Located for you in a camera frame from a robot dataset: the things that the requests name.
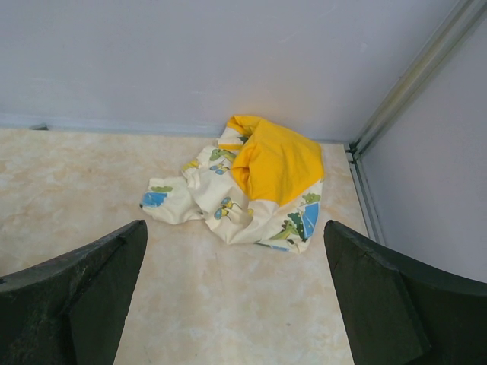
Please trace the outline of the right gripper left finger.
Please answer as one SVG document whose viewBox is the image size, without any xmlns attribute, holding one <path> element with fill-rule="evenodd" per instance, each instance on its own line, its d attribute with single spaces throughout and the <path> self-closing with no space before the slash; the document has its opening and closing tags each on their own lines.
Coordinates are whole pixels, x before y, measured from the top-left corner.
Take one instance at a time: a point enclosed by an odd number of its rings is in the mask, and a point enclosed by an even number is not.
<svg viewBox="0 0 487 365">
<path fill-rule="evenodd" d="M 148 242 L 133 221 L 2 277 L 3 364 L 112 364 Z"/>
</svg>

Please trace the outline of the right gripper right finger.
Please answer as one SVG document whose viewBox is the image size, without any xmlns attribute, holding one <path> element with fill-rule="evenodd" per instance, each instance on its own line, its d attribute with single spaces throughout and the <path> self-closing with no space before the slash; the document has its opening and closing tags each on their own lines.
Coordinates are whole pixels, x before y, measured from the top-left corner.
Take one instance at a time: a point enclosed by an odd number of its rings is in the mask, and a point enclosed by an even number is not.
<svg viewBox="0 0 487 365">
<path fill-rule="evenodd" d="M 356 364 L 484 364 L 486 285 L 382 246 L 338 221 L 323 233 Z"/>
</svg>

